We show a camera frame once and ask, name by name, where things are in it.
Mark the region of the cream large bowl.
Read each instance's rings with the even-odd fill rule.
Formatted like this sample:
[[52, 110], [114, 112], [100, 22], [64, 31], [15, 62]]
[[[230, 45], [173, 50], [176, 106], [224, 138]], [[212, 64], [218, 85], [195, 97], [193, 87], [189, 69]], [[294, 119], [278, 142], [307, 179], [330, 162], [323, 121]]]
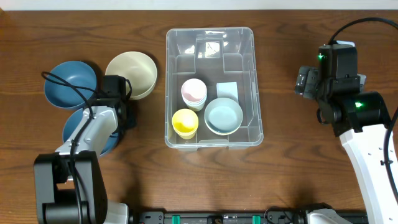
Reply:
[[148, 96], [157, 81], [155, 62], [142, 52], [130, 51], [116, 56], [108, 64], [105, 75], [119, 75], [129, 80], [127, 91], [131, 90], [130, 100], [140, 100]]

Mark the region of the yellow cup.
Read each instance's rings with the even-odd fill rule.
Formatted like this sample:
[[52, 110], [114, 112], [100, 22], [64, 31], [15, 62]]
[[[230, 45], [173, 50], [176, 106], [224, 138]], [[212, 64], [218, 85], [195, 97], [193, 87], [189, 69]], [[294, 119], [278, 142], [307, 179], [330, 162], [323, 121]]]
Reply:
[[196, 133], [197, 128], [194, 127], [186, 127], [186, 126], [174, 126], [174, 131], [182, 138], [182, 139], [192, 139]]
[[198, 116], [190, 109], [180, 109], [172, 116], [172, 126], [178, 133], [190, 133], [198, 128]]

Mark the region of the pink cup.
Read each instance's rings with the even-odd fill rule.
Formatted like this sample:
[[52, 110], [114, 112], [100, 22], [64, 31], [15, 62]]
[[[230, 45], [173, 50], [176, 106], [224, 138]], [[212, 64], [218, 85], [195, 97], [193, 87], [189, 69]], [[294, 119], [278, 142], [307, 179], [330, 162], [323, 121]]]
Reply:
[[207, 87], [203, 81], [197, 78], [191, 78], [184, 82], [181, 87], [181, 92], [183, 98], [187, 101], [196, 103], [204, 99], [207, 94]]

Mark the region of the clear plastic storage container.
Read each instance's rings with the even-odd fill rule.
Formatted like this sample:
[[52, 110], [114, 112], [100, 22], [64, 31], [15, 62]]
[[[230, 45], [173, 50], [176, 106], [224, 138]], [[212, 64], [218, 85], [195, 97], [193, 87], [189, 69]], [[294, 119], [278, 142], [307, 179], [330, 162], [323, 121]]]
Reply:
[[[240, 128], [229, 135], [211, 132], [198, 111], [198, 131], [182, 139], [172, 127], [172, 116], [186, 108], [181, 87], [191, 78], [206, 84], [210, 103], [217, 99], [216, 84], [236, 82], [243, 110]], [[254, 34], [248, 27], [170, 29], [166, 34], [165, 143], [181, 151], [204, 147], [246, 149], [264, 139], [257, 82]]]

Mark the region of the grey small bowl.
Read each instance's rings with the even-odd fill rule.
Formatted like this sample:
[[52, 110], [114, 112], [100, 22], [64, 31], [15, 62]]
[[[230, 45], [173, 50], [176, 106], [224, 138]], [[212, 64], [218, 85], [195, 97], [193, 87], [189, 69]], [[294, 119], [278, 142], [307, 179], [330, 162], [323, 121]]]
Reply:
[[226, 136], [240, 128], [243, 122], [243, 110], [230, 98], [217, 98], [206, 106], [204, 121], [211, 132]]

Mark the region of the cream white cup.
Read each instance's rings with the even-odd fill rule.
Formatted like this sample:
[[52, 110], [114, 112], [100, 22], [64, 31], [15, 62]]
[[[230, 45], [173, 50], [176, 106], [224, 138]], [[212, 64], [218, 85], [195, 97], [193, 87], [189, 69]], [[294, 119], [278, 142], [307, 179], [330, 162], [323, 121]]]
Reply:
[[188, 108], [190, 110], [195, 111], [195, 112], [202, 110], [203, 107], [205, 106], [205, 102], [196, 103], [196, 104], [192, 104], [192, 103], [186, 102], [185, 104], [188, 106]]

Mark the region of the light blue cup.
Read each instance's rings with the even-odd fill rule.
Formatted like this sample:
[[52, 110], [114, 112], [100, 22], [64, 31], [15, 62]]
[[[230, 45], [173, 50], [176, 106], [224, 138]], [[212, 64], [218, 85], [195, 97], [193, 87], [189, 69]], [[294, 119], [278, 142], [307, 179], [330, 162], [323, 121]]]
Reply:
[[206, 101], [206, 97], [202, 98], [199, 101], [189, 101], [188, 99], [186, 99], [185, 97], [183, 97], [183, 101], [190, 106], [196, 106], [196, 105], [202, 105], [204, 104], [204, 102]]

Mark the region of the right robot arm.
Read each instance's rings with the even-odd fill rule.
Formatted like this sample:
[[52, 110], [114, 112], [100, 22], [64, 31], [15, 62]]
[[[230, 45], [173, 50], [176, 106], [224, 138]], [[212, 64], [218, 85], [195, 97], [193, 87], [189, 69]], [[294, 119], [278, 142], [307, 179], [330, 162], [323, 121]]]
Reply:
[[300, 67], [294, 92], [318, 103], [318, 122], [331, 125], [340, 139], [368, 222], [397, 223], [397, 156], [387, 106], [378, 92], [365, 91], [354, 45], [323, 45], [318, 61], [318, 67]]

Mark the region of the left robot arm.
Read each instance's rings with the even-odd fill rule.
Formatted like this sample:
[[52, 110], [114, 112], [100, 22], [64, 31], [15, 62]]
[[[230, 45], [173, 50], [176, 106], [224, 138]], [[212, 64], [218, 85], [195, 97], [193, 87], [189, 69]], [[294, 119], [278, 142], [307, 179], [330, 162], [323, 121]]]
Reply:
[[103, 90], [83, 97], [80, 123], [55, 152], [34, 161], [39, 223], [129, 223], [129, 207], [108, 200], [98, 162], [107, 140], [127, 123], [132, 86], [119, 75], [104, 78]]

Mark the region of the dark blue bowl upper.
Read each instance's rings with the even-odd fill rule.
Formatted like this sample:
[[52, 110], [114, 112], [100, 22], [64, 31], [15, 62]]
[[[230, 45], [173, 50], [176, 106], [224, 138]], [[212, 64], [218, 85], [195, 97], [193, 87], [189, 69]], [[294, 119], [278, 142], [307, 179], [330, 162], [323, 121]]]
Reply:
[[45, 78], [44, 95], [53, 106], [66, 110], [78, 110], [95, 94], [97, 77], [85, 62], [67, 61], [50, 72], [42, 72]]

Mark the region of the dark blue bowl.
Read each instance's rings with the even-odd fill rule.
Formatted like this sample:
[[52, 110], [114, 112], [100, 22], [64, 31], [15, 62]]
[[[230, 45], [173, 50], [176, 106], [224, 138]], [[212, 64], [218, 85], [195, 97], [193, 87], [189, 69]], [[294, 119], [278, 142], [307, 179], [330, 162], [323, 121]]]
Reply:
[[78, 110], [95, 94], [97, 77], [85, 62], [67, 61], [50, 72], [42, 72], [45, 78], [44, 95], [53, 106], [66, 110]]
[[[74, 130], [79, 125], [82, 117], [83, 117], [83, 109], [79, 109], [75, 111], [68, 118], [67, 122], [63, 127], [63, 133], [62, 133], [63, 142], [66, 142], [68, 138], [72, 135]], [[117, 146], [118, 142], [119, 142], [119, 133], [114, 133], [110, 135], [100, 156], [105, 156], [109, 154]]]

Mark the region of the dark blue bowl lower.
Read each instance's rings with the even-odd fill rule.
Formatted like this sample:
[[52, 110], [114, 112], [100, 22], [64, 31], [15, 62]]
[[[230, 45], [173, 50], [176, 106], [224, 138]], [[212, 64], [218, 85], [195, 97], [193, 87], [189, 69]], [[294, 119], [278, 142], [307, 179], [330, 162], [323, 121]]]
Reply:
[[[75, 111], [68, 118], [67, 122], [63, 127], [63, 133], [62, 133], [63, 142], [66, 142], [68, 138], [72, 135], [74, 130], [79, 125], [82, 117], [83, 117], [83, 109], [79, 109]], [[109, 154], [117, 146], [118, 142], [119, 142], [119, 133], [114, 133], [110, 135], [100, 156], [105, 156]]]

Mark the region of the white paper label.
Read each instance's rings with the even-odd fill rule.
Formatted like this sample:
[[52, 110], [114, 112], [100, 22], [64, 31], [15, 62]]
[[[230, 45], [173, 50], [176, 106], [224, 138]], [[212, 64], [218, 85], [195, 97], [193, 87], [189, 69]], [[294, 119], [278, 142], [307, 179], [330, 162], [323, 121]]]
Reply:
[[236, 82], [224, 82], [216, 84], [218, 98], [229, 98], [235, 102], [239, 102], [238, 85]]

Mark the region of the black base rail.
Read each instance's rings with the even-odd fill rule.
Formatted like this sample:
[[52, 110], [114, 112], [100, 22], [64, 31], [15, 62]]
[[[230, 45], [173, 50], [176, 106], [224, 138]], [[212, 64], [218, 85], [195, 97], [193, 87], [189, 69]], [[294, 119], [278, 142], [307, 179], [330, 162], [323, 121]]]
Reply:
[[266, 224], [308, 223], [304, 213], [271, 210], [263, 213], [164, 213], [131, 215], [133, 224]]

